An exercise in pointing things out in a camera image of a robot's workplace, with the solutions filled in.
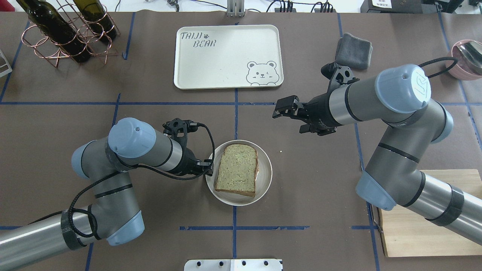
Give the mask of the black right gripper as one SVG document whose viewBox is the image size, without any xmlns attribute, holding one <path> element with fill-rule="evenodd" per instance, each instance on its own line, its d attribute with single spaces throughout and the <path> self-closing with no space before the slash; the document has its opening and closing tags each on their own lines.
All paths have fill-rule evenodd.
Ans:
<svg viewBox="0 0 482 271">
<path fill-rule="evenodd" d="M 332 116 L 329 107 L 330 94 L 325 93 L 312 98 L 308 103 L 301 103 L 296 95 L 277 100 L 272 118 L 282 116 L 291 119 L 301 119 L 299 133 L 315 133 L 319 136 L 332 134 L 336 131 L 337 121 Z"/>
</svg>

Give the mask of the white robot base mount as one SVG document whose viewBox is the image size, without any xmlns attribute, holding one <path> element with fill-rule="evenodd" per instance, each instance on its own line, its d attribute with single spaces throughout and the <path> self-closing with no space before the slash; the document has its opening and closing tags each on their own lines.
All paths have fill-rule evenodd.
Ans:
<svg viewBox="0 0 482 271">
<path fill-rule="evenodd" d="M 282 271 L 281 259 L 192 259 L 184 271 Z"/>
</svg>

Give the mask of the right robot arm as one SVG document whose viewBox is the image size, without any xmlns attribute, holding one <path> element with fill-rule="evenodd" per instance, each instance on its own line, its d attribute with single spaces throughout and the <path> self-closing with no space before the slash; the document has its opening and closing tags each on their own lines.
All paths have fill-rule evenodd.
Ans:
<svg viewBox="0 0 482 271">
<path fill-rule="evenodd" d="M 358 196 L 390 211 L 400 205 L 481 244 L 481 200 L 418 170 L 430 144 L 444 140 L 453 118 L 432 99 L 422 68 L 406 64 L 358 79 L 348 66 L 322 67 L 330 79 L 325 94 L 301 102 L 292 95 L 276 102 L 273 118 L 301 120 L 300 133 L 332 134 L 337 127 L 380 119 L 387 124 L 356 186 Z"/>
</svg>

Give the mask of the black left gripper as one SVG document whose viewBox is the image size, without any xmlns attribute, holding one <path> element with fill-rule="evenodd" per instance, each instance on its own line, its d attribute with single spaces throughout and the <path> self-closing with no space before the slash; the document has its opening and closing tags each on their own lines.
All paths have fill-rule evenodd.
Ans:
<svg viewBox="0 0 482 271">
<path fill-rule="evenodd" d="M 197 160 L 194 153 L 190 149 L 186 148 L 183 150 L 181 160 L 175 168 L 175 175 L 184 176 L 188 174 L 203 174 L 212 177 L 212 165 L 213 159 L 205 159 L 203 161 Z"/>
</svg>

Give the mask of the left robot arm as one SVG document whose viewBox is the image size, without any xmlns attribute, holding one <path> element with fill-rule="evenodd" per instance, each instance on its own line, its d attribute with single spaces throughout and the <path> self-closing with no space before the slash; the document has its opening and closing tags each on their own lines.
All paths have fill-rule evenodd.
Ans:
<svg viewBox="0 0 482 271">
<path fill-rule="evenodd" d="M 212 174 L 212 159 L 201 161 L 187 148 L 187 134 L 206 125 L 179 118 L 154 129 L 135 118 L 120 119 L 107 137 L 79 147 L 74 171 L 91 184 L 70 206 L 1 236 L 1 270 L 31 265 L 106 239 L 111 246 L 139 237 L 144 229 L 129 171 L 145 168 L 174 180 Z"/>
</svg>

